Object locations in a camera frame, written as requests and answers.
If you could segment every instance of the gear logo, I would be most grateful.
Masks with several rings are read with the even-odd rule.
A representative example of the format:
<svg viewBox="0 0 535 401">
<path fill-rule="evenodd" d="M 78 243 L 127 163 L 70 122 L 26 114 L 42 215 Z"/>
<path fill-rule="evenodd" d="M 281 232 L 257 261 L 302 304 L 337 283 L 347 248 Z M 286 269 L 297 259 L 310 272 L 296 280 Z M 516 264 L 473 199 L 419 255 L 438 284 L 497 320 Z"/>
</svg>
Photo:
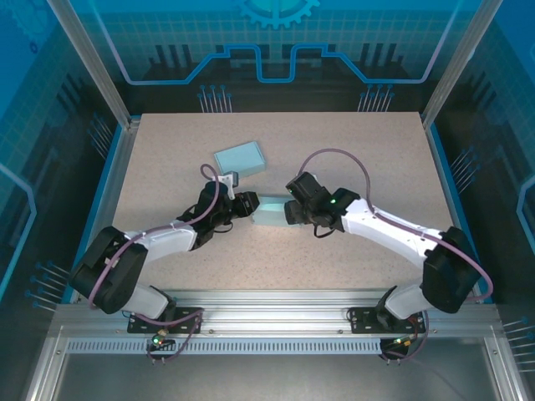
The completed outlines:
<svg viewBox="0 0 535 401">
<path fill-rule="evenodd" d="M 0 0 L 0 10 L 7 10 L 30 40 L 46 32 L 48 9 L 45 0 Z"/>
<path fill-rule="evenodd" d="M 303 16 L 310 17 L 311 8 L 319 6 L 319 0 L 237 0 L 237 6 L 251 23 L 278 29 L 281 25 L 290 28 L 292 23 L 301 23 Z"/>
</svg>

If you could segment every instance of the beige table surface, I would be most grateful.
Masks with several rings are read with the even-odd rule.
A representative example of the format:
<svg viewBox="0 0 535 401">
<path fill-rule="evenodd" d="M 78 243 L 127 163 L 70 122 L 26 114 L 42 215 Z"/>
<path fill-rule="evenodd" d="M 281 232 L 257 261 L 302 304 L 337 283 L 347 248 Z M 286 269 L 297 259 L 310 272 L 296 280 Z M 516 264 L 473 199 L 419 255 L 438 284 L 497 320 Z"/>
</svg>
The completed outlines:
<svg viewBox="0 0 535 401">
<path fill-rule="evenodd" d="M 417 113 L 144 114 L 120 194 L 114 226 L 138 231 L 173 220 L 196 203 L 213 153 L 256 140 L 263 173 L 239 190 L 285 194 L 284 186 L 315 150 L 339 147 L 359 157 L 372 200 L 406 220 L 446 229 L 451 218 Z M 364 194 L 364 177 L 343 155 L 319 155 L 307 168 L 334 191 Z M 235 222 L 201 249 L 146 266 L 140 282 L 162 289 L 385 288 L 420 277 L 419 269 L 364 238 L 311 226 Z"/>
</svg>

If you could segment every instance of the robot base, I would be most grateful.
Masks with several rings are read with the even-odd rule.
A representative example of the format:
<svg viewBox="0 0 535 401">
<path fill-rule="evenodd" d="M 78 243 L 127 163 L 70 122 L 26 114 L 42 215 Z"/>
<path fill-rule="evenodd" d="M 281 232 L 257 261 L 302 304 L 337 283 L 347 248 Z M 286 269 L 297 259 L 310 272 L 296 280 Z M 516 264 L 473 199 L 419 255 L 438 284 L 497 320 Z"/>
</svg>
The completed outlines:
<svg viewBox="0 0 535 401">
<path fill-rule="evenodd" d="M 415 327 L 408 320 L 399 320 L 393 330 L 388 330 L 377 320 L 374 307 L 351 307 L 347 311 L 353 334 L 414 334 Z M 418 322 L 418 334 L 425 332 L 422 313 L 412 315 Z"/>
<path fill-rule="evenodd" d="M 200 311 L 201 309 L 201 307 L 177 307 L 175 309 L 175 316 L 172 318 L 172 320 L 178 320 L 181 317 L 190 315 L 194 312 Z M 185 322 L 182 322 L 181 324 L 176 324 L 175 326 L 169 326 L 165 328 L 169 330 L 169 334 L 189 334 L 191 332 L 193 324 L 195 323 L 195 320 L 195 318 L 192 318 L 186 320 Z M 199 322 L 199 325 L 193 332 L 194 334 L 198 334 L 199 332 L 201 332 L 201 325 L 202 321 Z M 128 322 L 128 327 L 126 328 L 126 331 L 130 334 L 153 335 L 155 332 L 158 332 L 158 330 L 161 330 L 162 328 L 162 326 L 156 326 L 154 324 L 147 323 L 133 315 Z"/>
</svg>

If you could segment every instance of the robotic arm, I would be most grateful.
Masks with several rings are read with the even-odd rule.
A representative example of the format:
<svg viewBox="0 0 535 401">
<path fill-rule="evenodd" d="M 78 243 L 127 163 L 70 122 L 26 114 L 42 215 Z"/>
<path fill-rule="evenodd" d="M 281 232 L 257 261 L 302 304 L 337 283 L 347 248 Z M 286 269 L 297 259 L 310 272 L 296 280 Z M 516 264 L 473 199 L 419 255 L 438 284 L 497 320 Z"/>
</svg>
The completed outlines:
<svg viewBox="0 0 535 401">
<path fill-rule="evenodd" d="M 430 307 L 457 312 L 481 276 L 456 253 L 429 239 L 442 239 L 473 258 L 466 236 L 455 227 L 442 232 L 415 225 L 371 206 L 344 188 L 330 194 L 307 172 L 290 181 L 286 188 L 295 198 L 284 206 L 288 224 L 313 224 L 317 237 L 335 231 L 363 236 L 423 270 L 421 282 L 392 287 L 375 308 L 376 318 L 386 330 L 393 330 L 400 320 Z M 331 231 L 318 236 L 319 226 Z"/>
<path fill-rule="evenodd" d="M 255 192 L 234 194 L 237 173 L 217 177 L 219 194 L 212 209 L 206 213 L 216 195 L 216 182 L 206 183 L 196 205 L 177 217 L 168 228 L 144 232 L 122 232 L 110 226 L 104 228 L 85 252 L 69 279 L 69 284 L 90 299 L 99 277 L 118 250 L 131 239 L 140 239 L 126 247 L 112 266 L 94 295 L 93 303 L 105 313 L 124 310 L 163 322 L 172 320 L 175 303 L 164 292 L 138 283 L 143 267 L 172 253 L 194 251 L 212 239 L 219 226 L 250 216 L 259 205 Z M 197 221 L 190 225 L 183 222 Z"/>
</svg>

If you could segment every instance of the light blue box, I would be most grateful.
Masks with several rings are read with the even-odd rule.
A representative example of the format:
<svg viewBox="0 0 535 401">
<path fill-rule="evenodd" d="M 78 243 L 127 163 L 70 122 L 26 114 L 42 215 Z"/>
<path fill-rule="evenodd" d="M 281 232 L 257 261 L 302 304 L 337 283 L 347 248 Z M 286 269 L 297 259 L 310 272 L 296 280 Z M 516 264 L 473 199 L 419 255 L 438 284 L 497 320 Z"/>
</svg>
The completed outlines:
<svg viewBox="0 0 535 401">
<path fill-rule="evenodd" d="M 256 141 L 222 150 L 214 157 L 222 174 L 236 171 L 240 179 L 266 169 L 266 161 Z"/>
<path fill-rule="evenodd" d="M 300 224 L 289 225 L 284 215 L 284 204 L 292 201 L 292 196 L 273 195 L 258 197 L 260 205 L 252 213 L 252 222 L 258 226 L 277 226 L 277 227 L 300 227 Z"/>
</svg>

